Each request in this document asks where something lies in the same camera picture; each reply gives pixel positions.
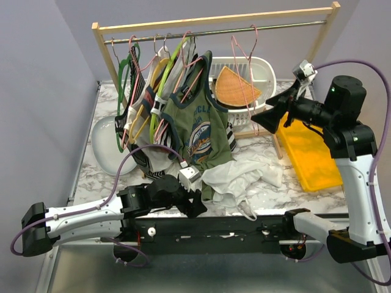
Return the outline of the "white tank top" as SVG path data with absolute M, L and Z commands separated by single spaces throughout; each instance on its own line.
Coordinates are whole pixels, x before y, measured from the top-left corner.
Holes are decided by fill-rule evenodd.
M 218 207 L 235 209 L 253 222 L 257 220 L 257 215 L 250 207 L 249 199 L 252 195 L 247 189 L 258 180 L 281 187 L 282 176 L 283 167 L 277 158 L 263 153 L 208 169 L 204 171 L 201 180 L 212 190 L 210 202 Z

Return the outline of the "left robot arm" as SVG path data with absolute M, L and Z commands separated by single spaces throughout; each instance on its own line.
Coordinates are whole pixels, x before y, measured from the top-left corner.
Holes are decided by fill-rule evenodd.
M 127 219 L 172 207 L 189 219 L 207 210 L 201 191 L 186 190 L 172 175 L 164 175 L 152 183 L 128 186 L 117 194 L 86 204 L 47 208 L 42 202 L 34 203 L 21 220 L 21 254 L 38 256 L 61 242 L 92 237 L 119 237 L 129 241 L 136 227 Z

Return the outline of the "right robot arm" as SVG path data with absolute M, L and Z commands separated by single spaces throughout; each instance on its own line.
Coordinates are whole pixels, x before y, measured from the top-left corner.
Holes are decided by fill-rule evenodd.
M 306 234 L 324 244 L 337 263 L 376 258 L 390 253 L 389 225 L 376 192 L 375 156 L 380 153 L 371 128 L 358 121 L 367 95 L 357 78 L 339 75 L 333 78 L 323 103 L 294 94 L 299 81 L 286 91 L 268 99 L 270 109 L 251 120 L 276 133 L 283 117 L 284 127 L 299 120 L 321 128 L 323 141 L 334 159 L 343 181 L 348 205 L 348 227 L 318 217 L 308 209 L 284 214 L 281 232 L 288 239 Z

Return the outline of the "striped cloth right of top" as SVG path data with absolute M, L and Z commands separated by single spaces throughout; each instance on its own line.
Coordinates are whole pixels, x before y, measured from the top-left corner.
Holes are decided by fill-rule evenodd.
M 233 151 L 236 148 L 236 139 L 233 133 L 233 126 L 230 122 L 227 123 L 226 134 L 230 151 Z

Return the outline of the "white cloth under green top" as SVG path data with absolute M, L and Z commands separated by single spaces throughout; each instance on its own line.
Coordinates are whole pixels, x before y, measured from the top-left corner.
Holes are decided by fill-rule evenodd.
M 158 179 L 164 175 L 178 176 L 180 160 L 173 152 L 158 147 L 148 147 L 143 152 L 149 160 L 149 170 L 144 173 L 147 179 Z

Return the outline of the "green graphic tank top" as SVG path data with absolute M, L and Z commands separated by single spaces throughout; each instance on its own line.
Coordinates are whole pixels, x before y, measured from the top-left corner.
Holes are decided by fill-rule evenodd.
M 206 51 L 163 108 L 173 149 L 200 173 L 233 160 L 227 140 L 228 110 L 211 94 L 213 53 Z

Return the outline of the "lime green plastic hanger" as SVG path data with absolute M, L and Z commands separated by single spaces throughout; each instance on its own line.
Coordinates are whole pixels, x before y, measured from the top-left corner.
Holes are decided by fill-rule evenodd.
M 185 65 L 188 60 L 192 60 L 194 52 L 194 40 L 191 37 L 185 37 L 171 55 L 169 62 L 164 70 L 160 80 L 158 91 L 155 95 L 155 101 L 151 110 L 151 122 L 149 138 L 151 143 L 155 142 L 155 132 L 158 129 L 159 121 L 163 107 L 171 93 L 174 92 L 175 86 L 184 76 Z

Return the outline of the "yellow plastic hanger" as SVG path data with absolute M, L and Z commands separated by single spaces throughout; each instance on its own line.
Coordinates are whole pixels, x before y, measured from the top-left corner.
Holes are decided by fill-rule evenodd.
M 169 58 L 165 57 L 159 60 L 156 67 L 152 71 L 151 78 L 149 81 L 146 82 L 146 86 L 149 86 L 152 84 L 152 87 L 154 87 L 154 84 L 156 82 L 156 79 L 161 74 L 163 69 L 165 69 L 166 65 L 169 62 Z M 145 108 L 143 104 L 140 104 L 139 109 L 137 110 L 137 113 L 134 118 L 131 119 L 130 128 L 128 130 L 128 140 L 126 141 L 125 145 L 131 145 L 137 142 L 139 136 L 141 135 L 142 131 L 146 127 L 148 121 L 149 121 L 149 114 L 143 114 Z

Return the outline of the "pink hanger at left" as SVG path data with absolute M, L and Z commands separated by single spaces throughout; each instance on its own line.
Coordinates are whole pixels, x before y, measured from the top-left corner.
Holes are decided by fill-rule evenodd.
M 152 57 L 152 59 L 149 61 L 148 64 L 146 64 L 145 67 L 141 68 L 139 66 L 139 64 L 136 62 L 137 61 L 137 57 L 133 54 L 132 50 L 131 50 L 131 43 L 133 41 L 133 39 L 136 38 L 135 35 L 132 35 L 130 40 L 129 40 L 129 47 L 130 47 L 130 54 L 131 54 L 131 61 L 135 67 L 135 70 L 136 70 L 136 78 L 134 80 L 134 84 L 132 85 L 131 87 L 131 96 L 130 96 L 130 101 L 129 101 L 129 106 L 127 107 L 128 109 L 128 112 L 127 112 L 127 116 L 126 116 L 126 122 L 128 122 L 128 117 L 129 117 L 129 114 L 130 114 L 130 109 L 134 103 L 134 99 L 135 99 L 135 96 L 136 96 L 136 93 L 137 93 L 137 87 L 138 87 L 138 84 L 139 84 L 139 81 L 140 81 L 140 78 L 141 78 L 141 72 L 146 70 L 152 63 L 153 61 L 158 57 L 158 53 L 155 51 L 155 54 L 154 56 Z M 131 140 L 131 131 L 130 131 L 130 127 L 129 126 L 124 126 L 123 128 L 123 137 L 122 137 L 122 141 L 121 141 L 121 147 L 123 149 L 126 149 L 127 148 L 127 145 L 130 143 L 130 140 Z

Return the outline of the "white plastic laundry basket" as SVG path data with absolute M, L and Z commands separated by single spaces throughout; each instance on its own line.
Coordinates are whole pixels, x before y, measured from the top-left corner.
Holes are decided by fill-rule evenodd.
M 250 63 L 245 57 L 213 57 L 208 78 L 211 88 L 224 67 L 238 73 L 261 91 L 261 95 L 250 104 L 249 109 L 251 114 L 262 112 L 266 106 L 265 101 L 276 94 L 276 76 L 270 63 L 259 57 L 253 57 Z

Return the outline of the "yellow plastic tray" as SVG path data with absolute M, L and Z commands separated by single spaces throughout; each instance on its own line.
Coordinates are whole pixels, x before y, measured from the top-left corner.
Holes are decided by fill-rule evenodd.
M 319 133 L 306 128 L 295 120 L 290 127 L 283 125 L 284 115 L 277 130 L 277 136 L 292 163 L 299 183 L 305 192 L 317 192 L 343 184 L 340 172 L 330 151 Z

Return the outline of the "orange woven fan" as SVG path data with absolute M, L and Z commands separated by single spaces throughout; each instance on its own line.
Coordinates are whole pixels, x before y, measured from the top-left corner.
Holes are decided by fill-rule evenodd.
M 217 100 L 227 106 L 245 107 L 258 99 L 262 91 L 236 72 L 224 66 L 215 82 Z

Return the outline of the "white oval plate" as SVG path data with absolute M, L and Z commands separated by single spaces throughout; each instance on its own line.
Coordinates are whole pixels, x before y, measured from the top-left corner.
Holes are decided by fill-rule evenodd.
M 95 123 L 91 133 L 93 155 L 101 169 L 112 176 L 129 151 L 122 153 L 117 146 L 114 116 L 104 117 Z

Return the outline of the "metal hanging rod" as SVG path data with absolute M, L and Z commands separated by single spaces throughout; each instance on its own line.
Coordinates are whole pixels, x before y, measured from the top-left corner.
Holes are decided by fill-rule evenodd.
M 327 21 L 311 21 L 305 23 L 290 23 L 290 24 L 279 24 L 272 26 L 259 26 L 259 27 L 243 27 L 237 29 L 223 29 L 223 30 L 215 30 L 215 31 L 200 31 L 200 32 L 191 32 L 186 34 L 187 37 L 204 37 L 204 36 L 212 36 L 212 35 L 222 35 L 222 34 L 234 34 L 234 33 L 242 33 L 242 32 L 251 32 L 254 30 L 258 31 L 268 31 L 274 29 L 285 29 L 291 27 L 307 27 L 307 26 L 321 26 L 326 24 Z M 171 40 L 171 39 L 179 39 L 182 38 L 184 34 L 166 34 L 166 35 L 155 35 L 155 36 L 145 36 L 145 37 L 135 37 L 133 41 L 135 42 L 152 42 L 157 40 Z

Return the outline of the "wooden clothes rack frame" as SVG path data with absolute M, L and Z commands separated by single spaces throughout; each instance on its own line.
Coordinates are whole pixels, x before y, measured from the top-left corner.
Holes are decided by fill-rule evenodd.
M 280 18 L 300 18 L 323 15 L 327 23 L 321 25 L 316 38 L 312 45 L 309 47 L 308 53 L 305 55 L 308 60 L 313 61 L 321 48 L 327 33 L 332 26 L 338 11 L 340 10 L 340 4 L 334 1 L 329 7 L 318 7 L 309 9 L 294 9 L 294 10 L 281 10 L 272 12 L 257 12 L 257 13 L 245 13 L 239 15 L 222 15 L 222 16 L 206 16 L 200 18 L 187 18 L 179 20 L 167 20 L 167 21 L 155 21 L 149 23 L 136 23 L 126 24 L 118 26 L 100 26 L 99 23 L 94 22 L 92 24 L 92 32 L 104 59 L 104 63 L 109 71 L 110 77 L 118 92 L 118 68 L 114 66 L 113 57 L 116 56 L 116 45 L 128 45 L 132 35 L 136 37 L 155 36 L 171 34 L 170 30 L 175 28 L 190 28 L 199 26 L 215 26 L 226 25 L 230 23 L 248 22 L 253 24 L 256 21 L 268 20 L 268 19 L 280 19 Z

